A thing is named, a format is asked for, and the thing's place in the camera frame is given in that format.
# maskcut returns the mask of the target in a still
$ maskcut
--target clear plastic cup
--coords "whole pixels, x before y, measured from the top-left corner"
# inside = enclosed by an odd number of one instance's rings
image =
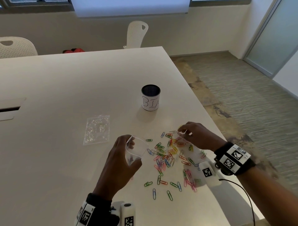
[[[125,159],[128,165],[131,165],[136,159],[142,158],[147,148],[148,145],[144,138],[132,135],[125,146]]]

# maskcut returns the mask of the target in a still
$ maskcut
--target hand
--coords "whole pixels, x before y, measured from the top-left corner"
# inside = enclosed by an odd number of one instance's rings
[[[112,200],[117,191],[123,188],[142,166],[141,159],[135,160],[131,165],[125,160],[125,145],[130,137],[131,135],[118,137],[93,191],[105,200]]]
[[[216,151],[226,143],[201,123],[187,122],[178,129],[178,132],[185,132],[182,137],[200,149]]]

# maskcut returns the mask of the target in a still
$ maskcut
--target white chair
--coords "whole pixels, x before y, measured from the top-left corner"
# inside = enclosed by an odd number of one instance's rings
[[[148,25],[142,21],[132,21],[127,30],[127,44],[124,49],[140,48]]]
[[[0,59],[37,55],[35,46],[28,39],[19,37],[0,38]]]

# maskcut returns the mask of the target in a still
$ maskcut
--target white wall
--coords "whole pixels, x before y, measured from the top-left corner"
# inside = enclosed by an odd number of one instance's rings
[[[169,55],[225,51],[230,49],[248,8],[193,7],[180,15],[83,20],[74,12],[1,14],[0,37],[27,38],[40,55],[71,48],[121,49],[126,45],[128,24],[142,20],[149,25],[142,47],[163,46]]]
[[[277,73],[273,80],[298,97],[298,52]]]
[[[242,59],[277,0],[252,0],[239,31],[232,42],[230,53]]]

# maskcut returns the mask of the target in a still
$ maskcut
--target black cable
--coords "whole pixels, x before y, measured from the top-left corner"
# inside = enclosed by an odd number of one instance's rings
[[[248,193],[245,191],[245,189],[243,188],[243,187],[241,187],[239,184],[236,184],[235,182],[232,182],[232,181],[230,181],[230,180],[226,180],[226,181],[229,181],[229,182],[231,182],[231,183],[233,183],[233,184],[235,184],[235,185],[238,185],[240,188],[242,188],[242,190],[245,192],[245,194],[247,195],[247,197],[248,197],[248,200],[249,200],[249,202],[250,202],[250,206],[251,206],[251,208],[252,208],[252,202],[250,201],[250,197],[249,197],[249,195],[248,195]],[[255,221],[255,218],[254,218],[254,209],[252,208],[252,217],[253,217],[253,219],[254,219],[254,226],[256,226],[256,221]]]

